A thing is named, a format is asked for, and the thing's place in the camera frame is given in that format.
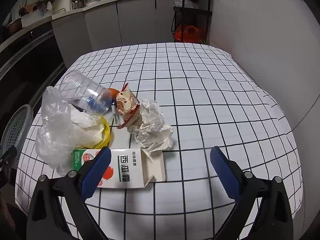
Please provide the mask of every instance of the food wrapper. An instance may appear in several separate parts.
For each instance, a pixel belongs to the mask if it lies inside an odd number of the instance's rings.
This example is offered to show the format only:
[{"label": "food wrapper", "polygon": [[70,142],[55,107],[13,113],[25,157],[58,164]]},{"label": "food wrapper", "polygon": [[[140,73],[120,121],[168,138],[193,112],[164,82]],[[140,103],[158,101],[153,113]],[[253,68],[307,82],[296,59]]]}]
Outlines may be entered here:
[{"label": "food wrapper", "polygon": [[116,97],[118,112],[121,115],[124,123],[121,124],[118,129],[122,129],[125,126],[141,125],[142,119],[139,112],[140,103],[135,95],[131,92],[128,83],[124,85],[121,92]]},{"label": "food wrapper", "polygon": [[173,145],[173,127],[164,123],[164,116],[156,101],[140,99],[142,124],[131,125],[128,131],[134,135],[141,148],[147,148],[146,154],[171,148]]}]

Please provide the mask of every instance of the metal screw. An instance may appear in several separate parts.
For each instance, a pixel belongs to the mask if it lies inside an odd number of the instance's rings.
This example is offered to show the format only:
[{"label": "metal screw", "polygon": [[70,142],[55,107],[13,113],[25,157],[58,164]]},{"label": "metal screw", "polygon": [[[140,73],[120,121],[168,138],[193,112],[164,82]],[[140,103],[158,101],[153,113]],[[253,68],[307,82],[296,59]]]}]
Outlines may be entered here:
[{"label": "metal screw", "polygon": [[278,183],[281,183],[282,179],[279,176],[275,176],[275,181],[278,182]]},{"label": "metal screw", "polygon": [[253,174],[250,171],[246,171],[244,173],[244,175],[246,176],[246,178],[251,179],[253,177]]},{"label": "metal screw", "polygon": [[39,177],[39,181],[44,181],[44,180],[45,180],[45,177],[46,177],[46,175],[41,175],[41,176]]},{"label": "metal screw", "polygon": [[77,172],[76,171],[69,171],[69,173],[68,173],[68,176],[70,177],[70,178],[73,178],[74,176],[76,176],[77,175]]}]

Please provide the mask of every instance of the utensil rack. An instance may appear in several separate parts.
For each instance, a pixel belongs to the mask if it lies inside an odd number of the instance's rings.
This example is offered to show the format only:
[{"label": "utensil rack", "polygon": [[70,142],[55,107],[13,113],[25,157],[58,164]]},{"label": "utensil rack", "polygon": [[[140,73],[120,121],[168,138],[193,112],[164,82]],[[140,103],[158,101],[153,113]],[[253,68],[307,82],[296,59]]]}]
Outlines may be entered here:
[{"label": "utensil rack", "polygon": [[174,29],[177,30],[177,13],[182,14],[181,19],[181,42],[183,42],[183,33],[184,33],[184,18],[186,14],[194,14],[194,15],[206,15],[206,26],[205,26],[205,41],[207,41],[207,35],[208,35],[208,28],[209,28],[209,18],[212,15],[212,12],[210,11],[210,5],[211,0],[208,0],[208,9],[207,10],[201,10],[196,8],[188,8],[185,7],[185,0],[182,0],[182,7],[174,6]]}]

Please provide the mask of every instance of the metal strainer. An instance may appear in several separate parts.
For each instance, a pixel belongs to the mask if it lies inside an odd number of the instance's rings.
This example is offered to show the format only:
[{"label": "metal strainer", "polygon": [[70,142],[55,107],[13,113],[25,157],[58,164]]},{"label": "metal strainer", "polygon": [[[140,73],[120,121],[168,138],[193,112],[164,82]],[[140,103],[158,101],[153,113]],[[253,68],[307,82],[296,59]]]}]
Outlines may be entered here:
[{"label": "metal strainer", "polygon": [[21,106],[14,113],[5,127],[1,139],[0,156],[2,156],[11,146],[15,146],[18,153],[16,157],[16,163],[19,161],[22,146],[31,126],[32,117],[33,110],[29,105]]}]

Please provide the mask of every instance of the checkered tablecloth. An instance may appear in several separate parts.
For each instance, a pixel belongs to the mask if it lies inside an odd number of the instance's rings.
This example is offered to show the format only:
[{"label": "checkered tablecloth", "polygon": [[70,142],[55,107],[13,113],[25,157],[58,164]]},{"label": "checkered tablecloth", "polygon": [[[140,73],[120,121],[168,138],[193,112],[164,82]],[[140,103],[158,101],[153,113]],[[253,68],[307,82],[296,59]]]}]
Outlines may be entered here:
[{"label": "checkered tablecloth", "polygon": [[[143,44],[82,55],[70,70],[106,88],[121,90],[128,82],[138,98],[158,102],[165,122],[175,130],[172,149],[164,151],[165,182],[144,189],[97,189],[86,200],[110,239],[211,239],[234,206],[210,164],[210,148],[216,145],[258,178],[282,177],[292,216],[300,208],[300,160],[287,119],[230,54],[199,44]],[[35,152],[41,125],[40,110],[23,146],[16,179],[16,203],[25,212],[38,177],[59,177]],[[126,128],[111,132],[110,148],[136,147]],[[240,238],[248,234],[259,204]],[[64,198],[61,205],[72,234],[81,238]]]}]

